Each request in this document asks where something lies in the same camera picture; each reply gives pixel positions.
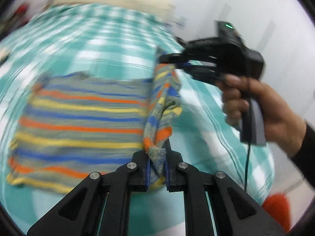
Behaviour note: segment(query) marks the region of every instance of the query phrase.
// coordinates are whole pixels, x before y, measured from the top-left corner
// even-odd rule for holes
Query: metal screw
[[[215,173],[215,175],[216,175],[216,177],[218,177],[218,178],[225,178],[225,173],[223,172],[223,171],[217,171],[216,173]]]
[[[91,179],[98,179],[99,177],[100,177],[100,173],[98,173],[98,172],[92,172],[90,174]]]
[[[178,166],[181,168],[181,169],[185,169],[185,168],[188,168],[188,164],[186,162],[180,162],[178,164]]]
[[[127,168],[134,169],[137,166],[135,162],[130,162],[127,164]]]

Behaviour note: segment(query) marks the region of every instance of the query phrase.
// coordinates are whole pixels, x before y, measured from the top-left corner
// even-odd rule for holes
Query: striped sweater
[[[7,181],[67,193],[89,173],[112,172],[144,147],[150,183],[160,184],[162,145],[181,112],[179,88],[170,64],[158,65],[153,79],[40,77],[11,142]]]

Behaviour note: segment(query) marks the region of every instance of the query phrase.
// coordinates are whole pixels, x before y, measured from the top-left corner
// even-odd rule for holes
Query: black sleeve
[[[301,149],[293,157],[292,161],[315,188],[315,132],[308,125]]]

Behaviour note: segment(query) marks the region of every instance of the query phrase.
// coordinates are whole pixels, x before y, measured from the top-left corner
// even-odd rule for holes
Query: checkered tablecloth
[[[0,67],[0,201],[22,231],[62,198],[5,181],[8,146],[34,80],[43,72],[65,75],[76,71],[114,79],[152,77],[158,46],[168,53],[182,50],[155,16],[98,4],[50,8],[0,43],[0,48],[10,51]],[[182,82],[183,112],[173,121],[172,149],[199,170],[223,170],[242,186],[247,147],[224,122],[220,91],[182,71],[177,75]],[[262,204],[273,179],[270,150],[253,147],[249,194]],[[181,193],[160,189],[131,199],[130,235],[158,233],[183,221]]]

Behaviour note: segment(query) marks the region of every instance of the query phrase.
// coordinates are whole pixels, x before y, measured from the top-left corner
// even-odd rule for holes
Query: person's right hand
[[[250,92],[261,107],[266,140],[277,143],[283,151],[293,157],[301,148],[306,123],[269,85],[252,78],[249,79],[249,84]],[[223,92],[226,122],[235,126],[241,119],[241,113],[249,108],[248,102],[241,99],[241,91],[246,92],[248,89],[248,78],[226,75],[225,81],[219,82],[217,86]]]

